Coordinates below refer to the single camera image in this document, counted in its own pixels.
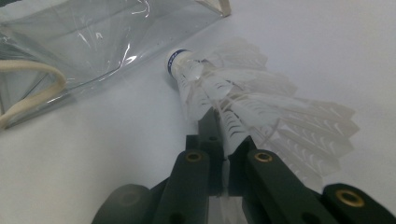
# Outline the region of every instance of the feather shuttlecock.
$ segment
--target feather shuttlecock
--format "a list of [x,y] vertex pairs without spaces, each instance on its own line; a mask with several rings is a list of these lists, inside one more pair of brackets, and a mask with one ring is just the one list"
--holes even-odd
[[243,39],[211,50],[173,51],[167,64],[177,80],[189,120],[218,111],[228,154],[248,137],[275,152],[311,189],[340,169],[338,159],[353,149],[359,130],[354,111],[331,102],[294,97],[297,88],[266,70],[266,57]]

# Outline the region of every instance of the clear plastic bag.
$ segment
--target clear plastic bag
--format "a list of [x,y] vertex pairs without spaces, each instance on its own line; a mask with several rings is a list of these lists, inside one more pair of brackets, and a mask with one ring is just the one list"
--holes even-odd
[[[0,59],[34,61],[58,69],[66,82],[47,100],[53,103],[124,67],[142,63],[203,29],[221,18],[221,7],[217,9],[192,0],[16,1],[0,7]],[[3,113],[48,87],[39,83],[54,83],[54,75],[35,74],[24,79],[4,73],[0,76],[0,103],[8,103],[2,104]],[[13,77],[23,94],[6,87],[12,85]],[[41,103],[34,111],[13,116],[5,125],[48,105]]]

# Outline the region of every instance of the cream rope handle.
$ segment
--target cream rope handle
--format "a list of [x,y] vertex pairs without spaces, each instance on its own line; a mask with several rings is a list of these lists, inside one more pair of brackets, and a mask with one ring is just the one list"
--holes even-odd
[[66,79],[64,78],[64,74],[61,73],[58,69],[49,66],[43,63],[35,63],[30,61],[23,60],[2,60],[0,61],[0,74],[2,72],[12,72],[19,70],[36,70],[42,71],[46,73],[52,73],[56,76],[55,83],[51,84],[45,90],[38,92],[34,95],[26,97],[23,100],[20,100],[15,105],[13,105],[8,111],[5,112],[4,115],[0,114],[0,128],[5,128],[7,126],[8,121],[22,113],[26,112],[38,105],[41,105],[52,97],[57,95],[64,89]]

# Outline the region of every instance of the white table surface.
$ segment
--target white table surface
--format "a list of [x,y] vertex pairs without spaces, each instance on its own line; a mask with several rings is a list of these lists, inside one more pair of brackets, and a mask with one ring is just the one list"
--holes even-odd
[[[231,17],[177,47],[244,37],[297,96],[355,109],[355,150],[325,182],[358,187],[396,214],[396,2],[231,3]],[[169,176],[194,127],[183,119],[165,54],[0,133],[0,223],[91,223],[116,187],[151,188]]]

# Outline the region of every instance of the brass screw insert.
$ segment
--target brass screw insert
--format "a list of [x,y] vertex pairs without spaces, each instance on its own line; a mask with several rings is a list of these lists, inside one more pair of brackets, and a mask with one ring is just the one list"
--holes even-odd
[[186,159],[187,159],[187,161],[190,161],[190,162],[197,162],[202,159],[202,155],[197,152],[191,152],[191,153],[187,154]]
[[364,200],[357,193],[349,189],[339,189],[335,192],[335,196],[344,204],[352,207],[363,207]]
[[273,157],[265,152],[256,153],[256,155],[254,155],[254,158],[262,162],[269,162],[273,160]]

